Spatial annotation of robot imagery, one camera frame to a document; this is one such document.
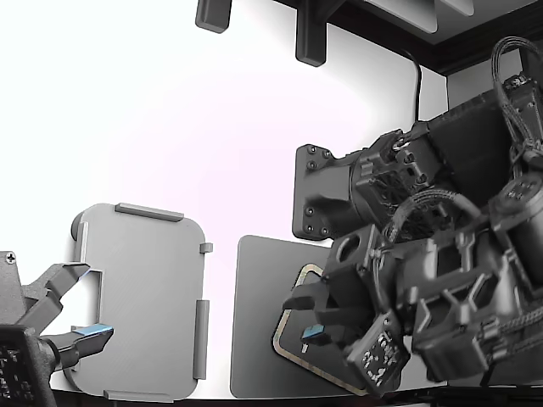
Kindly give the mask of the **black working gripper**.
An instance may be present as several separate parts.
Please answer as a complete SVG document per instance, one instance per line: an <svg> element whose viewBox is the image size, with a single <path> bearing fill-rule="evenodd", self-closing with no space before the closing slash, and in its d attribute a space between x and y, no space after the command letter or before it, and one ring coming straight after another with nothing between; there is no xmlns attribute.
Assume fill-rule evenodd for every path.
<svg viewBox="0 0 543 407"><path fill-rule="evenodd" d="M392 243L374 225L333 242L321 281L295 286L283 310L313 310L317 323L301 334L304 344L338 348L348 354L355 342L379 328L396 352L409 355L404 338L415 331L423 288L434 276L430 234Z"/></svg>

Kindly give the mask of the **black idle gripper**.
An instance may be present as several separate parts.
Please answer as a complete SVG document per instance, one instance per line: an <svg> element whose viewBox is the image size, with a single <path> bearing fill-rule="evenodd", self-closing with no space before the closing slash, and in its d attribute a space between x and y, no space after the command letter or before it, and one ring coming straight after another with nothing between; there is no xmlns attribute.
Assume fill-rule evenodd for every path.
<svg viewBox="0 0 543 407"><path fill-rule="evenodd" d="M1 324L20 324L42 333L62 312L62 297L89 271L86 263L50 266L33 283L22 286L17 257L13 251L1 252ZM52 369L69 369L82 358L98 354L114 334L103 324L76 328L59 335L41 336L41 350Z"/></svg>

